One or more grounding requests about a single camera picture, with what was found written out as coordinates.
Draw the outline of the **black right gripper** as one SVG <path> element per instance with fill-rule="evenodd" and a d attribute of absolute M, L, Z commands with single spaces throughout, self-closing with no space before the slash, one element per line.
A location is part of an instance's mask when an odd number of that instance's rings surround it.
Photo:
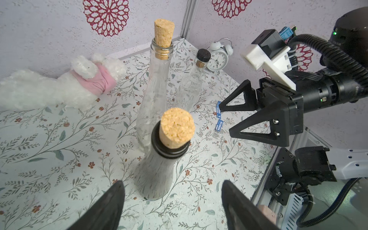
<path fill-rule="evenodd" d="M 231 137 L 278 147 L 289 146 L 289 135 L 303 132 L 304 114 L 337 104 L 338 84 L 331 78 L 299 80 L 292 90 L 270 78 L 259 81 L 261 110 L 229 129 Z M 221 112 L 255 111 L 257 98 L 249 80 L 219 104 Z"/>

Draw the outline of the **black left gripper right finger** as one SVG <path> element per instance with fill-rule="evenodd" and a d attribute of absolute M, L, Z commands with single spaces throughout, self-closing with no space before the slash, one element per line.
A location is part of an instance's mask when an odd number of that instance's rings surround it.
<path fill-rule="evenodd" d="M 221 198 L 229 230 L 278 229 L 231 181 L 223 182 Z"/>

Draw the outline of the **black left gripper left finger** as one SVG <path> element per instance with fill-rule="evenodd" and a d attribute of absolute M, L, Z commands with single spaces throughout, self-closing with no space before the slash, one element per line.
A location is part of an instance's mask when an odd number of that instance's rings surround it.
<path fill-rule="evenodd" d="M 70 230 L 116 230 L 118 229 L 125 200 L 122 181 L 114 183 Z"/>

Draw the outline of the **clear plastic bottle blue label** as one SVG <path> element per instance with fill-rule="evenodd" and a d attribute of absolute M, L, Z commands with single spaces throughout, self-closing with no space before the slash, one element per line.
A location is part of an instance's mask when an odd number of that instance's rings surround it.
<path fill-rule="evenodd" d="M 188 112 L 197 102 L 202 87 L 202 74 L 208 63 L 195 58 L 190 73 L 184 76 L 180 82 L 173 107 L 184 109 Z"/>

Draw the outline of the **black bottle cap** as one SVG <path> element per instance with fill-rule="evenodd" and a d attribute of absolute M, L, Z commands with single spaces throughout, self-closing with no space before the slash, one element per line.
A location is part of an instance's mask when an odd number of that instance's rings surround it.
<path fill-rule="evenodd" d="M 196 58 L 201 62 L 208 63 L 211 59 L 211 53 L 207 49 L 202 48 L 198 50 Z"/>

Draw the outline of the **dark green wine bottle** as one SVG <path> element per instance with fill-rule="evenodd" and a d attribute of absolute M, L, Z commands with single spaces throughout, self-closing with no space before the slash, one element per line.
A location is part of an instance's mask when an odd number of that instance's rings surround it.
<path fill-rule="evenodd" d="M 154 201 L 168 193 L 174 164 L 187 153 L 194 134 L 194 119 L 188 111 L 175 107 L 164 112 L 152 130 L 149 153 L 134 173 L 135 186 L 144 199 Z"/>

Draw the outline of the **clear tall glass bottle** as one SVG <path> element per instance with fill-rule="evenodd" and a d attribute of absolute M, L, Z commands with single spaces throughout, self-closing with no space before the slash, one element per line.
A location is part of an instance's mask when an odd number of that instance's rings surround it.
<path fill-rule="evenodd" d="M 143 153 L 150 151 L 153 128 L 166 111 L 174 27 L 174 23 L 169 20 L 157 19 L 154 22 L 155 37 L 150 45 L 149 81 L 136 123 L 137 141 Z"/>

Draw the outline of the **blue peeled label sticker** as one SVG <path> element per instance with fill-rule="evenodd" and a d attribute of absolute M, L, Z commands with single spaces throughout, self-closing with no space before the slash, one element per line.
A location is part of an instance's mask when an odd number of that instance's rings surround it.
<path fill-rule="evenodd" d="M 220 104 L 221 104 L 221 101 L 218 101 L 217 105 L 216 105 L 216 116 L 217 116 L 218 119 L 221 119 L 221 110 L 220 110 L 220 107 L 219 107 Z"/>

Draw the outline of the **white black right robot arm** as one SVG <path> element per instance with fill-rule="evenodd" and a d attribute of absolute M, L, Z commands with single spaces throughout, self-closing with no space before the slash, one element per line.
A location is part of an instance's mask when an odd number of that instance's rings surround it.
<path fill-rule="evenodd" d="M 222 111 L 251 111 L 223 139 L 221 166 L 260 180 L 268 147 L 311 128 L 334 147 L 368 146 L 368 9 L 345 4 L 277 8 L 224 21 L 224 33 L 247 47 L 229 66 L 241 84 L 230 98 L 244 104 Z"/>

